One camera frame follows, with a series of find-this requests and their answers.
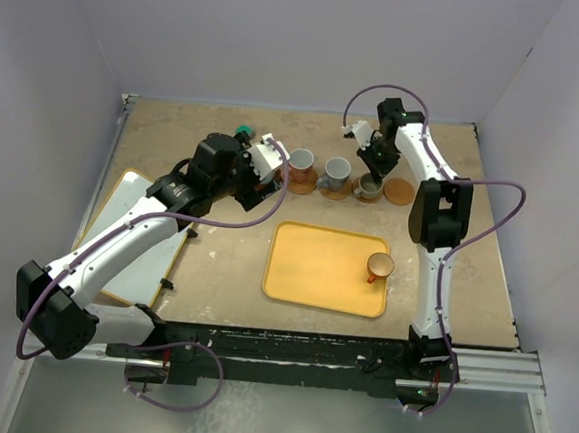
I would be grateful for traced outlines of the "small grey cup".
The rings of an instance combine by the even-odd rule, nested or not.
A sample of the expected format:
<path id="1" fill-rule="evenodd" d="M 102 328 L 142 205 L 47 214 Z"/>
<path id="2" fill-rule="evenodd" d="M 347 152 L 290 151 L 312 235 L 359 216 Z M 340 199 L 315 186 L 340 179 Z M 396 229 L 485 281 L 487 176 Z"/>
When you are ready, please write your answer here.
<path id="1" fill-rule="evenodd" d="M 379 190 L 383 191 L 382 184 L 380 184 L 379 186 L 376 186 L 373 183 L 371 183 L 370 175 L 368 173 L 366 173 L 360 177 L 360 184 L 361 184 L 361 187 L 363 188 L 363 190 L 367 194 L 373 194 L 374 192 L 379 191 Z"/>

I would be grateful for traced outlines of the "light wooden coaster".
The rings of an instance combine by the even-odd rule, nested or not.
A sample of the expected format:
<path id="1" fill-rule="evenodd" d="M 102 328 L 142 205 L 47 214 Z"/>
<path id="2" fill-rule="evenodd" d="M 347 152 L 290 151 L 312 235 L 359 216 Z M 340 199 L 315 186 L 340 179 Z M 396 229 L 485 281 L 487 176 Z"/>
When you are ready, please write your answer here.
<path id="1" fill-rule="evenodd" d="M 383 185 L 384 197 L 393 205 L 406 206 L 412 203 L 416 196 L 410 182 L 402 178 L 391 178 Z"/>
<path id="2" fill-rule="evenodd" d="M 353 182 L 353 189 L 351 194 L 355 200 L 365 202 L 366 204 L 371 204 L 381 200 L 383 191 L 379 190 L 373 194 L 367 194 L 361 187 L 360 178 L 356 178 Z"/>

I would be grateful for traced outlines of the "blue mug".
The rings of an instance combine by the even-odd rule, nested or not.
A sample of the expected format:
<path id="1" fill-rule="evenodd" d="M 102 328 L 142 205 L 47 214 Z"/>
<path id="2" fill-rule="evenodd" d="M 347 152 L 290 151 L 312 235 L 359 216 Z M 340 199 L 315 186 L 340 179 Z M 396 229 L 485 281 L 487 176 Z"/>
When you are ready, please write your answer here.
<path id="1" fill-rule="evenodd" d="M 331 192 L 341 190 L 349 180 L 351 168 L 350 162 L 343 157 L 328 159 L 324 167 L 324 175 L 317 179 L 317 187 Z"/>

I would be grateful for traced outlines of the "woven rattan coaster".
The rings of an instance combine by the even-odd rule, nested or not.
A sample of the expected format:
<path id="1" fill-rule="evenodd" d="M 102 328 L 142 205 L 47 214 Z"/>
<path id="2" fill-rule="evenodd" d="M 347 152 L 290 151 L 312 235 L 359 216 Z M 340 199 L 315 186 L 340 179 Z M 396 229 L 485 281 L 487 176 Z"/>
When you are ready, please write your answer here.
<path id="1" fill-rule="evenodd" d="M 311 169 L 304 182 L 295 182 L 290 179 L 288 184 L 288 191 L 296 195 L 306 195 L 312 193 L 316 189 L 316 181 L 319 176 L 315 169 Z"/>
<path id="2" fill-rule="evenodd" d="M 343 186 L 339 190 L 331 190 L 328 186 L 327 176 L 317 180 L 317 189 L 320 194 L 329 200 L 344 200 L 353 192 L 353 184 L 351 179 L 346 179 Z"/>

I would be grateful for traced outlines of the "pink printed mug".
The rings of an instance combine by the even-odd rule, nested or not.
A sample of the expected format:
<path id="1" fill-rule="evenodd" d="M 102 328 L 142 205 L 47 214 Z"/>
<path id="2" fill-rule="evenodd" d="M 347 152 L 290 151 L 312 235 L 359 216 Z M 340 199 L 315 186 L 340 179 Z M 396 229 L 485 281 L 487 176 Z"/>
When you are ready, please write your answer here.
<path id="1" fill-rule="evenodd" d="M 305 148 L 293 150 L 290 153 L 288 165 L 290 179 L 296 184 L 307 183 L 314 162 L 315 158 L 312 151 Z"/>

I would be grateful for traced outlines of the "orange copper mug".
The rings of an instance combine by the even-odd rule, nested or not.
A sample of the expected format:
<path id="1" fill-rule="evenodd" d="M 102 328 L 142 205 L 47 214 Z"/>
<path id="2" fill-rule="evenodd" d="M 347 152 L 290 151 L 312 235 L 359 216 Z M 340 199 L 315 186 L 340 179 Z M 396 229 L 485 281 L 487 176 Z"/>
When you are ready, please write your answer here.
<path id="1" fill-rule="evenodd" d="M 388 253 L 373 253 L 367 259 L 368 284 L 387 279 L 395 269 L 393 258 Z"/>

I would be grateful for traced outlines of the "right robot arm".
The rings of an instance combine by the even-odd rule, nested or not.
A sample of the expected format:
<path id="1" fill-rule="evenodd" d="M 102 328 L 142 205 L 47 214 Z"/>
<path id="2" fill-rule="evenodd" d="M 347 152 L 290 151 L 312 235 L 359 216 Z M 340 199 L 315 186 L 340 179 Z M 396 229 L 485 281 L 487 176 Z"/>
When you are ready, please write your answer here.
<path id="1" fill-rule="evenodd" d="M 417 310 L 409 326 L 403 366 L 413 378 L 424 379 L 438 367 L 449 369 L 455 377 L 457 359 L 445 305 L 450 299 L 450 258 L 467 235 L 473 185 L 456 173 L 449 174 L 425 115 L 403 106 L 401 99 L 387 98 L 377 106 L 378 129 L 363 121 L 354 122 L 349 131 L 374 183 L 383 185 L 400 158 L 419 182 L 407 221 L 419 258 Z"/>

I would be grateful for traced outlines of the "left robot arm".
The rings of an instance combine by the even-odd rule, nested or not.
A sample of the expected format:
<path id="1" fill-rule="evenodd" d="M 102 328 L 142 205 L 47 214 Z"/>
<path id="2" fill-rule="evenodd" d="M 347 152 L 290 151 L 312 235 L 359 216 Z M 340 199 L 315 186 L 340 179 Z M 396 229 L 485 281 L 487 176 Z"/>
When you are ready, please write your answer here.
<path id="1" fill-rule="evenodd" d="M 289 182 L 288 150 L 272 135 L 254 144 L 239 132 L 214 132 L 192 157 L 160 176 L 122 217 L 66 256 L 18 270 L 16 313 L 22 323 L 16 355 L 30 332 L 54 358 L 71 358 L 90 344 L 129 345 L 144 358 L 165 345 L 164 322 L 145 304 L 98 306 L 94 298 L 122 270 L 190 224 L 209 224 L 211 206 L 234 198 L 249 211 L 273 193 L 284 196 Z"/>

